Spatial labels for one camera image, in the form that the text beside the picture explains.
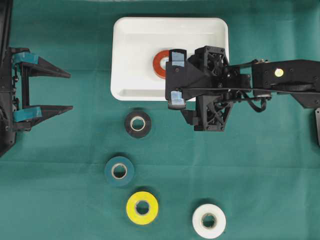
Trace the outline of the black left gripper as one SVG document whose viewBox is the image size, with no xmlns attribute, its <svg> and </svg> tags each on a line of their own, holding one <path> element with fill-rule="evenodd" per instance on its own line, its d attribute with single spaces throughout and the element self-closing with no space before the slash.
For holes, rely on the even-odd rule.
<svg viewBox="0 0 320 240">
<path fill-rule="evenodd" d="M 21 73 L 22 109 L 16 98 L 17 71 Z M 51 64 L 28 48 L 7 49 L 0 67 L 0 141 L 14 143 L 18 131 L 29 131 L 32 120 L 44 121 L 73 109 L 70 105 L 29 106 L 29 76 L 71 78 L 71 74 Z"/>
</svg>

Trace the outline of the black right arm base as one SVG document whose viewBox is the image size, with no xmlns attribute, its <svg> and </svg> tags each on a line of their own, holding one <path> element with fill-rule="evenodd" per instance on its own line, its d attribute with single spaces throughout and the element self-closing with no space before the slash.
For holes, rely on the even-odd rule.
<svg viewBox="0 0 320 240">
<path fill-rule="evenodd" d="M 314 110 L 317 144 L 320 146 L 320 108 Z"/>
</svg>

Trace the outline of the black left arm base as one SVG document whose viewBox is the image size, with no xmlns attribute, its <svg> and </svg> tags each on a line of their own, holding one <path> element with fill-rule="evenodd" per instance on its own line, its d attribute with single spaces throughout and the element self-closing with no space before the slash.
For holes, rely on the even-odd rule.
<svg viewBox="0 0 320 240">
<path fill-rule="evenodd" d="M 0 155 L 3 156 L 15 144 L 13 130 L 13 79 L 12 52 L 9 47 L 12 0 L 0 2 Z"/>
</svg>

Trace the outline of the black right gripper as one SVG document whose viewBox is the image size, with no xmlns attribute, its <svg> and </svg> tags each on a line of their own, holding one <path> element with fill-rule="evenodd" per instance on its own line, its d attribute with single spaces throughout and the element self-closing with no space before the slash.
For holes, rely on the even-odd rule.
<svg viewBox="0 0 320 240">
<path fill-rule="evenodd" d="M 212 73 L 211 87 L 190 88 L 195 94 L 195 110 L 183 109 L 181 114 L 195 131 L 223 132 L 234 105 L 251 88 L 251 77 L 241 74 L 239 66 L 229 66 L 224 48 L 201 47 L 204 66 Z"/>
</svg>

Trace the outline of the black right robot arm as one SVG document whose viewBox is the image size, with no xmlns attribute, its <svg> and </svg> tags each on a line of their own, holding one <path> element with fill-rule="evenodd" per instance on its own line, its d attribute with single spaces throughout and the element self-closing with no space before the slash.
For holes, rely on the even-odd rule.
<svg viewBox="0 0 320 240">
<path fill-rule="evenodd" d="M 178 90 L 185 101 L 195 98 L 195 109 L 181 113 L 195 131 L 224 131 L 236 103 L 246 102 L 261 113 L 272 93 L 292 95 L 304 108 L 320 105 L 318 61 L 255 59 L 230 65 L 224 48 L 204 46 L 184 66 Z"/>
</svg>

